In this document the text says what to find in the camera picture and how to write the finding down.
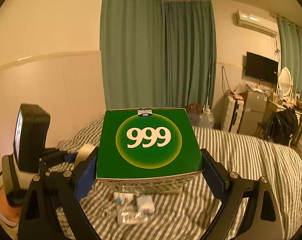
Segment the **white suitcase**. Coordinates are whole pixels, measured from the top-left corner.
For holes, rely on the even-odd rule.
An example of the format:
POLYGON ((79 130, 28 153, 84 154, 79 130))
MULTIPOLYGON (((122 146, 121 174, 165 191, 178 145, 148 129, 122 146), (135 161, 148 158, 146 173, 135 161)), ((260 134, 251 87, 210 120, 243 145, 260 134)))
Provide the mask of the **white suitcase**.
POLYGON ((238 94, 225 94, 221 130, 237 133, 244 107, 244 98, 238 94))

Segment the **green 999 medicine box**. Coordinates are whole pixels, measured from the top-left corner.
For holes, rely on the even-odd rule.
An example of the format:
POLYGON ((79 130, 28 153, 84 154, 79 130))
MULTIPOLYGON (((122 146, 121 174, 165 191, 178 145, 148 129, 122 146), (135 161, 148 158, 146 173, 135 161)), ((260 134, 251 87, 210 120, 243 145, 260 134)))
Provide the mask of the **green 999 medicine box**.
POLYGON ((105 112, 96 177, 120 193, 158 193, 183 187, 204 169, 183 108, 105 112))

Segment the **white oval vanity mirror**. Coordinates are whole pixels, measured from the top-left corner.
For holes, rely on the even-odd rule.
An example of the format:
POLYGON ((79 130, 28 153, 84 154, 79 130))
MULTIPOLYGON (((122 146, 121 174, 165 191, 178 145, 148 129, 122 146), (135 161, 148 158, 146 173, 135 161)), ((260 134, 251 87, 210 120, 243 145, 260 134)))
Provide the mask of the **white oval vanity mirror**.
POLYGON ((293 88, 291 72, 287 67, 282 68, 278 77, 277 92, 280 98, 290 96, 293 88))

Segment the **white tape roll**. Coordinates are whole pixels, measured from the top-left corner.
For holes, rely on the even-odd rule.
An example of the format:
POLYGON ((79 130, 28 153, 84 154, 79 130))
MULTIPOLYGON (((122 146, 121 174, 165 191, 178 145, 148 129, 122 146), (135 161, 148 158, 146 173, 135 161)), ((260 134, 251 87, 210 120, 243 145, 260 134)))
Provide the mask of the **white tape roll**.
POLYGON ((96 147, 94 145, 84 144, 77 153, 74 161, 74 167, 76 167, 81 161, 86 160, 95 148, 96 147))

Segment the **black wall television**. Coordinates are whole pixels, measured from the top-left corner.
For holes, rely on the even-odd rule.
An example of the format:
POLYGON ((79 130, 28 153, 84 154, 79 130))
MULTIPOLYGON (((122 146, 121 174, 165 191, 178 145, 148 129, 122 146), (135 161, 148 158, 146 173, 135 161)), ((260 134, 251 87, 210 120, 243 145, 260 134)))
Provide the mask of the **black wall television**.
POLYGON ((245 76, 276 84, 278 70, 279 63, 277 61, 247 51, 245 76))

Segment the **blue cotton swab pack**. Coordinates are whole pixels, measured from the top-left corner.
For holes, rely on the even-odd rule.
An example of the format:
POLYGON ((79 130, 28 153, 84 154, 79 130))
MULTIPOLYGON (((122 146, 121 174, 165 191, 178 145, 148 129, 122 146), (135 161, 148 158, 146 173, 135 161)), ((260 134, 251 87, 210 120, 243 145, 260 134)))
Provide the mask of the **blue cotton swab pack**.
POLYGON ((139 212, 153 214, 155 205, 149 194, 133 194, 114 192, 114 200, 120 205, 133 205, 139 212))

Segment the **small grey refrigerator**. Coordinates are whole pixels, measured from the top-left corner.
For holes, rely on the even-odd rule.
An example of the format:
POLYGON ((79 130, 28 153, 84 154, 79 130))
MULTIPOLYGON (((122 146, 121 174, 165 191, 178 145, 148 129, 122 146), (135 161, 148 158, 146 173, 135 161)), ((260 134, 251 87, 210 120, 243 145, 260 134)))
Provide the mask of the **small grey refrigerator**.
POLYGON ((263 119, 267 95, 252 89, 246 90, 242 95, 244 106, 238 133, 254 135, 258 123, 263 119))

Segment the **white air conditioner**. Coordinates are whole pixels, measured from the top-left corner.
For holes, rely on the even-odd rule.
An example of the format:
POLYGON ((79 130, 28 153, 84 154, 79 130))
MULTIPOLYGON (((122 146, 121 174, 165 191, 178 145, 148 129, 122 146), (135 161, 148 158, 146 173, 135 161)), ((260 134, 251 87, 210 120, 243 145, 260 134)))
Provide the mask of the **white air conditioner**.
POLYGON ((275 22, 265 18, 255 16, 246 12, 236 12, 237 24, 244 28, 249 28, 266 35, 276 37, 278 34, 278 25, 275 22))

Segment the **black bag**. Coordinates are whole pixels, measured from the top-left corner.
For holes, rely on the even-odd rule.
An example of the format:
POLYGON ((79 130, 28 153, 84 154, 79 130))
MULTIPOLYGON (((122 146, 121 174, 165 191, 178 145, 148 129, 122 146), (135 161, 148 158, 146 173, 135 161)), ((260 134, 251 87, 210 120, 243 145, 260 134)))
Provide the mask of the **black bag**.
POLYGON ((276 144, 289 146, 298 130, 298 119, 293 108, 275 112, 268 120, 267 137, 276 144))

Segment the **silver foil blister pack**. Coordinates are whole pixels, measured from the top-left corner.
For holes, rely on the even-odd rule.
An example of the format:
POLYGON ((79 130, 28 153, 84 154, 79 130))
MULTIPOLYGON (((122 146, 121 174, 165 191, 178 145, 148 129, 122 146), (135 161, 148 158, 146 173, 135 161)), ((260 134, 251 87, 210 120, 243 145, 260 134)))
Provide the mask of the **silver foil blister pack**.
POLYGON ((107 217, 116 219, 120 225, 135 225, 148 222, 151 215, 146 212, 138 211, 136 206, 123 205, 116 206, 112 211, 107 212, 107 217))

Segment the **green window curtain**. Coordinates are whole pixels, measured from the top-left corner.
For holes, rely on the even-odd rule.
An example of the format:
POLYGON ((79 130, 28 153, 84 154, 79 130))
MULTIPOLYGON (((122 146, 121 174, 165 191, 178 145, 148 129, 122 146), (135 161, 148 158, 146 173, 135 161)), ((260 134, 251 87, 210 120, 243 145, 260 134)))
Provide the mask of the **green window curtain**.
POLYGON ((281 42, 281 66, 287 67, 293 79, 293 92, 300 92, 302 99, 302 28, 288 19, 278 17, 281 42))

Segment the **grey white checked duvet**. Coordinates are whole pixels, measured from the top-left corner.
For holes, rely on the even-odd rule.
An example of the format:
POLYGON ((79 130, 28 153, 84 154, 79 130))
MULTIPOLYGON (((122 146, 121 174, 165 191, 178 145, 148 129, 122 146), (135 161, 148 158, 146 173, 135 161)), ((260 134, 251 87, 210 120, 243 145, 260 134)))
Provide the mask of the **grey white checked duvet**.
POLYGON ((118 190, 159 190, 154 214, 123 223, 110 183, 95 179, 88 196, 76 199, 85 172, 100 171, 106 129, 100 120, 58 144, 49 203, 59 239, 290 239, 302 226, 302 161, 294 150, 200 127, 200 174, 180 194, 165 194, 176 179, 121 181, 118 190))

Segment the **clear water jug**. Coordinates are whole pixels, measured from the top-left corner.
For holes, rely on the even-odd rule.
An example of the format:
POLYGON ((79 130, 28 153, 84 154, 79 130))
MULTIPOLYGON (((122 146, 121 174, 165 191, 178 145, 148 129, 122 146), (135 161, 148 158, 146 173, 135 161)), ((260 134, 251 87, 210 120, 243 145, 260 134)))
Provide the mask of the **clear water jug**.
POLYGON ((203 110, 203 113, 200 115, 199 126, 204 128, 213 129, 214 127, 214 116, 209 107, 206 107, 203 110))

